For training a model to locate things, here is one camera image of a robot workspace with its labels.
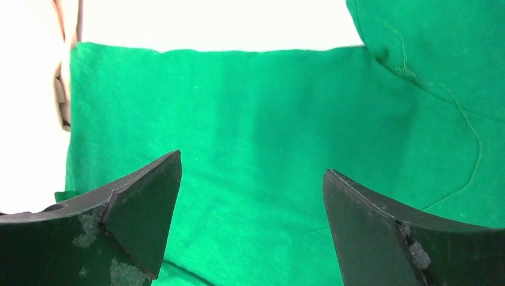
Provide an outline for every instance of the white background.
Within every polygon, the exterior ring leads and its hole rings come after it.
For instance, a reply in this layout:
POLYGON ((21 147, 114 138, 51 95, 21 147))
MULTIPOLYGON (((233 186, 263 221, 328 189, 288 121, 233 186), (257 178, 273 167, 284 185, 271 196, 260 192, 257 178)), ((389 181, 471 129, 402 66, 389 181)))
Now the white background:
MULTIPOLYGON (((39 212, 64 190, 69 133, 54 114, 60 53, 50 0, 0 8, 0 211, 39 212)), ((157 51, 325 50, 361 45, 344 0, 83 0, 82 41, 157 51)))

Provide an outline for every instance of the green towel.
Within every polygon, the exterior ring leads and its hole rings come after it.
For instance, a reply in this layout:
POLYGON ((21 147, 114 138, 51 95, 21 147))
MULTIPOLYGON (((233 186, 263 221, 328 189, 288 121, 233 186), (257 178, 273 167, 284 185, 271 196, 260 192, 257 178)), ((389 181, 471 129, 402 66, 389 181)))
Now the green towel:
POLYGON ((348 1, 366 47, 71 55, 67 192, 171 150, 183 178, 153 285, 342 285, 333 168, 430 213, 504 227, 505 1, 348 1))

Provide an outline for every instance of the green cloth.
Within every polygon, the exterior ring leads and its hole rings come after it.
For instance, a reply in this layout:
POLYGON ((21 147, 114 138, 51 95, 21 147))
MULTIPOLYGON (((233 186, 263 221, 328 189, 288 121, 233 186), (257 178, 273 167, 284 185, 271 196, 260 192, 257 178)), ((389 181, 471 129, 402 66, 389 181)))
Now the green cloth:
POLYGON ((153 285, 342 285, 333 168, 413 207, 504 227, 504 1, 348 1, 366 47, 71 55, 68 198, 181 150, 153 285))

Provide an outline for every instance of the white surface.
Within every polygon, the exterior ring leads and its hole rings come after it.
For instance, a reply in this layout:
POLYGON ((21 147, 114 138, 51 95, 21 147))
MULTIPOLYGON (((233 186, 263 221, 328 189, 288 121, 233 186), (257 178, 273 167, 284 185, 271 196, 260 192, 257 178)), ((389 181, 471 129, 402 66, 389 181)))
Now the white surface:
MULTIPOLYGON (((0 210, 7 213, 38 212, 64 189, 69 134, 57 124, 50 93, 61 43, 41 12, 50 8, 47 1, 8 1, 0 9, 0 210)), ((107 45, 157 51, 361 45, 344 0, 83 0, 82 8, 82 41, 107 45)))

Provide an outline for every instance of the green fabric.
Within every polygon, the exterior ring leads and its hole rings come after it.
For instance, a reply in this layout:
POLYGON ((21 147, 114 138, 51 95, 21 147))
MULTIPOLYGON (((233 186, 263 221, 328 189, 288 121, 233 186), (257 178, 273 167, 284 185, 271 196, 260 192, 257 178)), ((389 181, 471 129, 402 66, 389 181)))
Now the green fabric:
POLYGON ((366 48, 81 43, 66 190, 181 150, 153 285, 342 285, 322 200, 328 168, 436 215, 504 227, 503 3, 350 1, 366 48))

